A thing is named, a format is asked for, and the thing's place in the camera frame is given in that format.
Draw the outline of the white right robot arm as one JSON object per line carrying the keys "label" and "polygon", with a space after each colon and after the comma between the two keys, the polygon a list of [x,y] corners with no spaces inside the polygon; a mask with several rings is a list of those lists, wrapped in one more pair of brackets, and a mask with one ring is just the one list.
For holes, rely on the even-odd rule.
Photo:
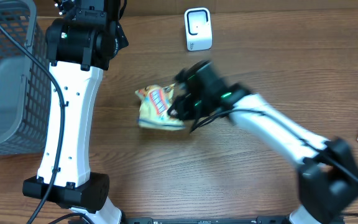
{"label": "white right robot arm", "polygon": [[281,154],[296,170],[300,206],[283,223],[343,223],[358,198],[358,165],[350,145],[315,134],[277,111],[240,83],[228,85],[212,61],[202,60],[174,78],[184,89],[168,113],[192,120],[192,131],[226,117]]}

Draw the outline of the yellow snack bag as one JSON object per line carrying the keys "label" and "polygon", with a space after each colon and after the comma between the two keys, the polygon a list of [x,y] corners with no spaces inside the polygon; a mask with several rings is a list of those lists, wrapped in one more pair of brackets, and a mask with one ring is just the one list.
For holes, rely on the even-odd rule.
{"label": "yellow snack bag", "polygon": [[140,98],[138,124],[141,128],[178,131],[185,128],[183,121],[171,117],[167,111],[172,105],[175,84],[165,87],[149,85],[135,91]]}

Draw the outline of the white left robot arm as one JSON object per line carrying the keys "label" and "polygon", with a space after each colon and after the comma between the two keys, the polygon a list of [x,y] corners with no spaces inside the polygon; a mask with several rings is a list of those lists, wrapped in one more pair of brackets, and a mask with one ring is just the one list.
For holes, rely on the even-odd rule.
{"label": "white left robot arm", "polygon": [[57,1],[60,18],[45,37],[49,72],[55,79],[44,155],[37,174],[22,192],[41,203],[69,209],[83,223],[124,223],[122,210],[108,197],[109,176],[89,163],[93,109],[103,73],[128,46],[120,19],[121,0]]}

